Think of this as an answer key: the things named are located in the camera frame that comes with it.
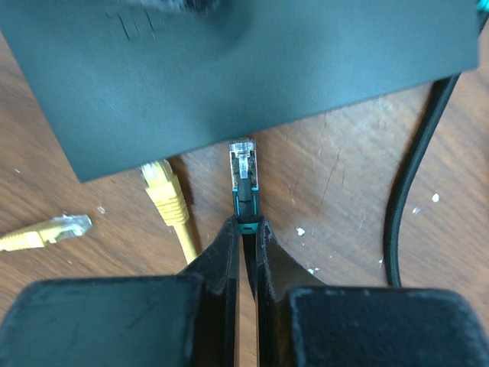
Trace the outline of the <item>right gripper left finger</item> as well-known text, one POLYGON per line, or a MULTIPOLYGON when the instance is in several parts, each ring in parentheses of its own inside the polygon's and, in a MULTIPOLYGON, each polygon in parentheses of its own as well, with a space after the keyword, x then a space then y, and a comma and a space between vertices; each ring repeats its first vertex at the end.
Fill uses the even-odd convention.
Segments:
POLYGON ((239 231, 174 275, 36 281, 1 325, 3 366, 236 366, 239 231))

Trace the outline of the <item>black network switch box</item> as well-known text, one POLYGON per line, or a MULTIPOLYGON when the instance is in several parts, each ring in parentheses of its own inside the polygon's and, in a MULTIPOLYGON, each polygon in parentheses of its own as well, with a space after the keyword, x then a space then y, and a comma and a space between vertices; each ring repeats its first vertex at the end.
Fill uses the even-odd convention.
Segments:
POLYGON ((82 182, 478 65, 473 1, 3 1, 1 31, 82 182))

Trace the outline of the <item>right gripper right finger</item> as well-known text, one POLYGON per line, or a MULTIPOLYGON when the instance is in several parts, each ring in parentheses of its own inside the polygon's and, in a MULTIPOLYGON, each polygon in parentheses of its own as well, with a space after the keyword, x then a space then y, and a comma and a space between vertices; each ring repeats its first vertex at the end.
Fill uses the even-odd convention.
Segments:
POLYGON ((469 303, 441 289, 330 286, 257 228, 260 366, 486 366, 469 303))

